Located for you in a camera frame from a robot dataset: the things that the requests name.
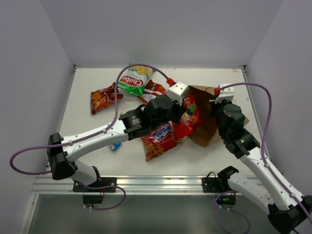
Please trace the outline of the red snack bag with vegetables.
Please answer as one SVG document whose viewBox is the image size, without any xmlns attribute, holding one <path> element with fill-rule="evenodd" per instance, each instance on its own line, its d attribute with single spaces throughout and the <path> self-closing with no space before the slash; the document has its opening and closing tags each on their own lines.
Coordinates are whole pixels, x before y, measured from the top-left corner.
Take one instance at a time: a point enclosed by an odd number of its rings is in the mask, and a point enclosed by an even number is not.
<svg viewBox="0 0 312 234">
<path fill-rule="evenodd" d="M 179 139 L 184 139 L 192 134 L 196 127 L 202 124 L 201 114 L 197 107 L 194 96 L 184 99 L 185 113 L 182 115 L 179 123 L 172 123 L 175 133 Z"/>
</svg>

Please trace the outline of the brown paper bag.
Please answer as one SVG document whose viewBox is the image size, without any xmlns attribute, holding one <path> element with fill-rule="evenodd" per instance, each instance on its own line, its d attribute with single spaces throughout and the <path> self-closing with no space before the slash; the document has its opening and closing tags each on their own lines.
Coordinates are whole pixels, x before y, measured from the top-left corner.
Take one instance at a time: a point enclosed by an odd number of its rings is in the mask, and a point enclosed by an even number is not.
<svg viewBox="0 0 312 234">
<path fill-rule="evenodd" d="M 210 109 L 210 100 L 215 99 L 214 87 L 191 85 L 188 95 L 194 96 L 202 118 L 202 124 L 197 126 L 189 136 L 195 144 L 208 147 L 220 140 L 225 144 L 231 144 L 232 141 L 248 137 L 249 133 L 245 128 L 248 120 L 233 100 L 224 106 L 221 122 L 217 126 L 215 119 L 211 116 Z"/>
</svg>

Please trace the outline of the red candy bag blue label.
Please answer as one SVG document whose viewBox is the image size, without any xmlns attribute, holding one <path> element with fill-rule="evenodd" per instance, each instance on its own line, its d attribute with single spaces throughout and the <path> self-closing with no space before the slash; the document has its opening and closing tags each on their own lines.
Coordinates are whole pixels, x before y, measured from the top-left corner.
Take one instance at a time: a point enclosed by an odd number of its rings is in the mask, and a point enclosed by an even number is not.
<svg viewBox="0 0 312 234">
<path fill-rule="evenodd" d="M 143 143 L 146 161 L 161 156 L 181 142 L 171 123 L 161 125 L 140 139 Z"/>
</svg>

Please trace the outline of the dark red white snack bag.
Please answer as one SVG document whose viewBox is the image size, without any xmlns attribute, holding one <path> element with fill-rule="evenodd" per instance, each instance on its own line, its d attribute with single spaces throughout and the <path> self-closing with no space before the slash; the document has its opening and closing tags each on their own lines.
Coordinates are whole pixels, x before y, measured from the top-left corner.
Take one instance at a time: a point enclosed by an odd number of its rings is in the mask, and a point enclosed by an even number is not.
<svg viewBox="0 0 312 234">
<path fill-rule="evenodd" d="M 167 90 L 158 83 L 153 82 L 150 80 L 144 90 L 143 90 L 143 95 L 142 97 L 138 97 L 144 104 L 148 104 L 148 102 L 160 95 L 166 95 Z"/>
</svg>

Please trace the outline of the green white Chuba snack bag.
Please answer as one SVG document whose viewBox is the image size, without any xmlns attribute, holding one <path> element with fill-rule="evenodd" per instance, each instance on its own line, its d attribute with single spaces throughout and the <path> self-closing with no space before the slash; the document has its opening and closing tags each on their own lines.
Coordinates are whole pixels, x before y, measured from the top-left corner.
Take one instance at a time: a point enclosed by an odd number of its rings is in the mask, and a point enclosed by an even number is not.
<svg viewBox="0 0 312 234">
<path fill-rule="evenodd" d="M 121 75 L 117 86 L 129 94 L 141 98 L 143 97 L 145 86 L 155 72 L 155 69 L 146 66 L 132 66 Z"/>
</svg>

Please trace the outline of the blue white candy bar wrapper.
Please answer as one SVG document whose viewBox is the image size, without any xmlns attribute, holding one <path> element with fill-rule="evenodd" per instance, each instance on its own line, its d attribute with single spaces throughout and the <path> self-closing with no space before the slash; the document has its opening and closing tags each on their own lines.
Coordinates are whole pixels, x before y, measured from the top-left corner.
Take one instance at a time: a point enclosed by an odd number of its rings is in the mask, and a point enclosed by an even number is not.
<svg viewBox="0 0 312 234">
<path fill-rule="evenodd" d="M 109 145 L 109 149 L 110 149 L 112 152 L 114 152 L 114 151 L 116 151 L 121 145 L 122 145 L 121 142 L 113 143 L 113 144 L 110 144 L 110 145 Z"/>
</svg>

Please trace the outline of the orange Doritos chip bag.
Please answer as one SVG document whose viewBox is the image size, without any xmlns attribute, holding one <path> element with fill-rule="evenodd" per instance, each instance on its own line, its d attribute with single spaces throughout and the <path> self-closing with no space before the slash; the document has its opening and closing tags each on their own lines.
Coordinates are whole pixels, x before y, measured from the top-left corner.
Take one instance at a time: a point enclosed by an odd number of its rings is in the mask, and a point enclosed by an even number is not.
<svg viewBox="0 0 312 234">
<path fill-rule="evenodd" d="M 90 93 L 91 115 L 95 115 L 115 103 L 115 86 L 113 82 L 109 87 Z"/>
</svg>

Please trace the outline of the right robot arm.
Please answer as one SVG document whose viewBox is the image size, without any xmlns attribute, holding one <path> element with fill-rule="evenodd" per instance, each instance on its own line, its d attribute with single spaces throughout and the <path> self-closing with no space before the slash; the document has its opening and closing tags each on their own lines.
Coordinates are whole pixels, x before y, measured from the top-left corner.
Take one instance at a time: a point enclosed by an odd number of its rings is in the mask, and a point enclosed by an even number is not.
<svg viewBox="0 0 312 234">
<path fill-rule="evenodd" d="M 277 170 L 259 142 L 244 128 L 245 116 L 231 101 L 210 102 L 218 133 L 226 149 L 245 164 L 261 182 L 248 180 L 234 167 L 221 171 L 217 179 L 222 191 L 241 193 L 268 216 L 272 226 L 281 234 L 288 234 L 306 220 L 312 212 L 311 195 L 303 195 Z"/>
</svg>

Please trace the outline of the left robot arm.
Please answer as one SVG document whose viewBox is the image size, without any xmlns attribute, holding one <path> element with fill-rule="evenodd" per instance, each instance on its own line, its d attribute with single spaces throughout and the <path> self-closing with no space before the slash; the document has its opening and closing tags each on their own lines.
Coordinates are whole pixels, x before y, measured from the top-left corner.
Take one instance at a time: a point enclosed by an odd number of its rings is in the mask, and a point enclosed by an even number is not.
<svg viewBox="0 0 312 234">
<path fill-rule="evenodd" d="M 159 126 L 179 122 L 185 113 L 183 103 L 160 95 L 133 110 L 118 116 L 115 122 L 75 136 L 54 133 L 49 137 L 48 160 L 54 180 L 71 178 L 94 192 L 101 187 L 95 166 L 88 166 L 80 157 L 113 143 L 126 142 L 147 136 Z"/>
</svg>

